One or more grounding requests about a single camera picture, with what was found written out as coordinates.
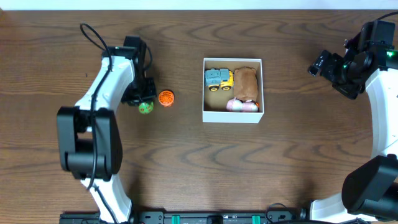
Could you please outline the brown plush toy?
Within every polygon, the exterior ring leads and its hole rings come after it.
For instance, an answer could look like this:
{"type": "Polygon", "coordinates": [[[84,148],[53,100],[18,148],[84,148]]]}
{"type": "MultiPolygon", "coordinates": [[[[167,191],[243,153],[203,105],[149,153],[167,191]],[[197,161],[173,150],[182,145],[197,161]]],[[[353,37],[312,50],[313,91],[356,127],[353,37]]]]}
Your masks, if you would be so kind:
{"type": "Polygon", "coordinates": [[[258,84],[256,69],[243,67],[234,71],[234,97],[241,101],[256,101],[258,84]]]}

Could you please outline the green ball with red numbers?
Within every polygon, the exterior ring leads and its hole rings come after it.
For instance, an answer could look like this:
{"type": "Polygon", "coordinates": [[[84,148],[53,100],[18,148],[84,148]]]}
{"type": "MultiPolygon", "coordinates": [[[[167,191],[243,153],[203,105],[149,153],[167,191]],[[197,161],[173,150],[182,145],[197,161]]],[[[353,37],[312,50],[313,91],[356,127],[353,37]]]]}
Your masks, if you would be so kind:
{"type": "Polygon", "coordinates": [[[149,114],[153,111],[153,109],[154,109],[153,101],[142,102],[139,104],[139,112],[141,114],[149,114]]]}

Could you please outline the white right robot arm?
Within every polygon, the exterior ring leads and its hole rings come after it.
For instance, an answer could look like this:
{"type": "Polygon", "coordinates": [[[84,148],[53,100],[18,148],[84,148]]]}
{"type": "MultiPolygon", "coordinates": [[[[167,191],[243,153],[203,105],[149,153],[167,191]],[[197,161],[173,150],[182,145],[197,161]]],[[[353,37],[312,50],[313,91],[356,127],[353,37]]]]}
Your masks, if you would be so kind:
{"type": "Polygon", "coordinates": [[[340,65],[364,81],[371,104],[370,160],[350,173],[340,193],[310,205],[309,219],[328,223],[397,220],[397,51],[361,52],[340,65]]]}

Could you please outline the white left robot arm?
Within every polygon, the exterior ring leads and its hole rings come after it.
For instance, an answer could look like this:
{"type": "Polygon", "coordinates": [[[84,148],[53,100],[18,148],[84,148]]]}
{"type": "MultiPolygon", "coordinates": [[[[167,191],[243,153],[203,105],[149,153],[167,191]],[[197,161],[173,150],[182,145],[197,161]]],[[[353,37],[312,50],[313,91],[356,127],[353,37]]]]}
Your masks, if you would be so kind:
{"type": "Polygon", "coordinates": [[[115,114],[120,103],[153,105],[156,89],[144,63],[149,53],[145,45],[105,50],[86,94],[73,107],[59,109],[61,167],[86,187],[99,208],[97,213],[61,214],[60,223],[133,223],[133,202],[118,174],[123,147],[115,114]]]}

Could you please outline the orange ribbed round toy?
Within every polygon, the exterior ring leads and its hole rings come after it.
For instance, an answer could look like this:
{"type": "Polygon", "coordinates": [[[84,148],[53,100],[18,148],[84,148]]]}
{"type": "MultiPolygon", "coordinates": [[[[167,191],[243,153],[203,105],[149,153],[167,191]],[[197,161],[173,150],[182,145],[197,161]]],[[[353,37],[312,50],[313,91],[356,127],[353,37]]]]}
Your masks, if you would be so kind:
{"type": "Polygon", "coordinates": [[[170,90],[163,90],[159,93],[159,103],[164,107],[170,107],[175,101],[175,95],[170,90]]]}

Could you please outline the pink pig toy figure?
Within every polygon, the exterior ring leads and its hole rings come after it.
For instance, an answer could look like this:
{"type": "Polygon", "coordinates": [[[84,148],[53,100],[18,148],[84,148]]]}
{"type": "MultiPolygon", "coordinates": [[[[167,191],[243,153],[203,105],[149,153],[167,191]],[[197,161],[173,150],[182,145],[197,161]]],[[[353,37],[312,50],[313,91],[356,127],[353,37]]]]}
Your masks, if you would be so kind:
{"type": "Polygon", "coordinates": [[[227,102],[226,109],[230,112],[257,113],[259,105],[252,100],[241,101],[233,98],[227,102]]]}

